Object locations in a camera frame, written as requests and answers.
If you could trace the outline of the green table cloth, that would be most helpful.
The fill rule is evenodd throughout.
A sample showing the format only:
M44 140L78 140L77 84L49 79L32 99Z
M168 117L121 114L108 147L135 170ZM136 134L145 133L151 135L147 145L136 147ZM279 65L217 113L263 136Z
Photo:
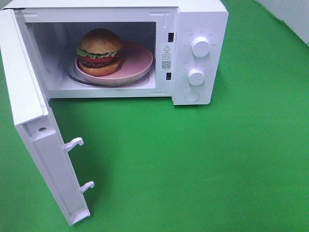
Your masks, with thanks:
M252 0L229 12L212 100L52 99L91 216L69 226L0 79L3 232L306 232L309 48Z

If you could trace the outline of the glass microwave turntable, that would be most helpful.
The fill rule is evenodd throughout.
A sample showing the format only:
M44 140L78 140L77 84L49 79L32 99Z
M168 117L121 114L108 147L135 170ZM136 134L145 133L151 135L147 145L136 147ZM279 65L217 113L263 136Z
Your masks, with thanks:
M90 76L79 68L67 70L68 76L75 82L90 87L107 88L155 88L154 68L151 66L143 71L121 67L107 76Z

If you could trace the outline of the white microwave knob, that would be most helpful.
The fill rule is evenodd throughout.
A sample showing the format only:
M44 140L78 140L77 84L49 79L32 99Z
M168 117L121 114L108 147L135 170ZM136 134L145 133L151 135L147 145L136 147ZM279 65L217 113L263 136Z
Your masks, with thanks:
M188 81L190 85L199 86L205 82L205 74L201 68L193 68L188 71Z
M204 57L210 52L211 43L210 40L205 36L195 37L191 41L191 50L194 56Z

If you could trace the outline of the burger with lettuce and tomato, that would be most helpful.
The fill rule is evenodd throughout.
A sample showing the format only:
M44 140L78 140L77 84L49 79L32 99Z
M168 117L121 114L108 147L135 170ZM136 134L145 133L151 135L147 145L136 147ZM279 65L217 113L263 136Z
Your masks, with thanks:
M120 65L119 51L123 41L107 29L89 31L76 48L77 64L86 74L105 76L114 73Z

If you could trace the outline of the pink round plate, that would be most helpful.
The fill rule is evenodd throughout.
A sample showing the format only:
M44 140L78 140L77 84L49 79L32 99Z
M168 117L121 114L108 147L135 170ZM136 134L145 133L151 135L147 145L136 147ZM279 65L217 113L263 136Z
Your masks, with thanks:
M75 63L75 69L80 77L92 85L125 86L142 79L151 69L153 54L144 45L136 42L124 42L120 50L120 65L114 73L104 76L91 76L82 71Z

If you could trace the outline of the lower white microwave knob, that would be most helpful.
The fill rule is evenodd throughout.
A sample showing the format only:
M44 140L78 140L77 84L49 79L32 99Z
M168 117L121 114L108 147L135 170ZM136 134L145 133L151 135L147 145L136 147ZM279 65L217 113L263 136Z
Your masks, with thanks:
M190 85L199 86L205 82L205 74L201 68L193 68L188 71L188 81Z

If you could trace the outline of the white microwave door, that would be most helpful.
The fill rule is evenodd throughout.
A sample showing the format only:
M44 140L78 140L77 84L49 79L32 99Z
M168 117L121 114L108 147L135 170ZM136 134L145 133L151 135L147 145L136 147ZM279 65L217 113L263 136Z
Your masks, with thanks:
M81 137L65 143L53 111L43 95L21 28L11 9L0 13L0 50L16 130L69 225L90 216L68 152L83 145Z

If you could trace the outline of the upper white microwave knob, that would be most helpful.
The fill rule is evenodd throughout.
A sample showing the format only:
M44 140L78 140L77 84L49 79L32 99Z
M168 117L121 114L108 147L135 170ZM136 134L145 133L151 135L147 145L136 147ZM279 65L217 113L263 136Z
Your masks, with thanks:
M210 40L205 36L195 37L191 41L191 50L194 56L204 57L210 52L211 43Z

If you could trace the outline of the white microwave oven body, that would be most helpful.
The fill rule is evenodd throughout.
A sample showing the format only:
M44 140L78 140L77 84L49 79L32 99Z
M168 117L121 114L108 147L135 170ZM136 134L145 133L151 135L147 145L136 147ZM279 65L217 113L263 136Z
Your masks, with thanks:
M51 98L171 97L175 105L207 104L218 67L228 12L218 0L14 0L14 11L41 91ZM75 48L95 28L114 31L125 41L151 50L155 88L107 88L81 85L67 70ZM210 40L210 52L196 57L191 41ZM188 71L201 68L205 82L193 86ZM185 95L196 90L200 98Z

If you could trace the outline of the round white door release button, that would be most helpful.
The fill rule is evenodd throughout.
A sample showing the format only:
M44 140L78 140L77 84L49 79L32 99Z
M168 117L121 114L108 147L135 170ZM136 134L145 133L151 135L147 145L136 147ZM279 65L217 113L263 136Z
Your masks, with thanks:
M200 93L196 90L189 91L186 93L185 97L190 102L196 102L200 98Z

